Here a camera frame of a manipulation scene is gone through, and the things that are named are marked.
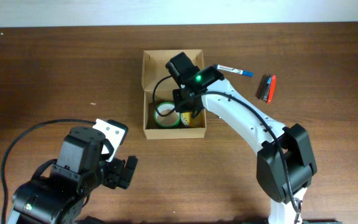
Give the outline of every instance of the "yellow object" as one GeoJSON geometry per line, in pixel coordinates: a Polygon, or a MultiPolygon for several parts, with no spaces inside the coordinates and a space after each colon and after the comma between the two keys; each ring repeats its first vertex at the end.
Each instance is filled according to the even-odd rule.
{"type": "Polygon", "coordinates": [[[191,118],[191,112],[182,113],[180,120],[186,127],[198,128],[201,126],[201,116],[198,115],[193,119],[191,118]]]}

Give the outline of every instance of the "open cardboard box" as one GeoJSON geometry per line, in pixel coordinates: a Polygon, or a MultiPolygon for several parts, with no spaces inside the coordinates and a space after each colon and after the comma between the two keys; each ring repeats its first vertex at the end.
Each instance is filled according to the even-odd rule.
{"type": "MultiPolygon", "coordinates": [[[[180,52],[184,52],[194,65],[200,70],[204,69],[204,56],[202,50],[146,50],[143,54],[142,86],[144,90],[143,130],[146,139],[180,139],[203,138],[206,131],[206,113],[203,110],[199,128],[186,128],[180,124],[176,128],[164,129],[154,120],[153,90],[158,81],[170,75],[165,64],[180,52]]],[[[173,102],[172,90],[178,85],[172,78],[163,81],[155,92],[155,101],[173,102]]]]}

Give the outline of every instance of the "white marker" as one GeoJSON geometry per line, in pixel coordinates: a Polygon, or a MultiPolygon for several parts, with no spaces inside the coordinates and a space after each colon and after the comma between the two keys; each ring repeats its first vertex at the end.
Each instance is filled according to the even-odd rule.
{"type": "Polygon", "coordinates": [[[227,71],[227,72],[232,72],[232,73],[237,73],[237,74],[240,74],[240,75],[245,75],[245,76],[248,76],[248,77],[253,77],[254,76],[254,74],[252,72],[247,72],[247,71],[244,71],[244,70],[227,67],[227,66],[224,66],[224,65],[215,65],[215,68],[219,69],[219,70],[227,71]]]}

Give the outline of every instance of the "tape roll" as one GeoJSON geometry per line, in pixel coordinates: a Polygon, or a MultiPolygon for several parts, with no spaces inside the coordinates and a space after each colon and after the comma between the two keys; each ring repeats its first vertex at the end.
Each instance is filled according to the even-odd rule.
{"type": "MultiPolygon", "coordinates": [[[[175,104],[170,102],[161,103],[157,106],[157,109],[161,114],[167,114],[174,108],[175,104]]],[[[172,128],[178,126],[178,124],[180,123],[180,113],[173,112],[169,116],[161,117],[160,115],[158,115],[156,110],[154,110],[154,120],[162,128],[172,128]]]]}

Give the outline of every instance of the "wood grain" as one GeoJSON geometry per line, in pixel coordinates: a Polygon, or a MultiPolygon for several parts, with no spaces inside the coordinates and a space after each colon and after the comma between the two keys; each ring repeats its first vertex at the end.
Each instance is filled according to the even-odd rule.
{"type": "MultiPolygon", "coordinates": [[[[206,65],[253,71],[253,78],[226,78],[263,112],[310,134],[319,170],[303,218],[358,223],[358,23],[0,29],[0,163],[9,143],[35,123],[115,119],[129,127],[117,156],[136,155],[137,171],[128,190],[96,189],[81,218],[266,218],[270,201],[255,178],[255,154],[215,115],[207,114],[204,139],[146,141],[140,74],[142,51],[153,49],[203,49],[206,65]],[[277,76],[270,105],[255,97],[265,73],[277,76]]],[[[9,198],[58,157],[74,125],[51,125],[17,144],[6,167],[9,198]]]]}

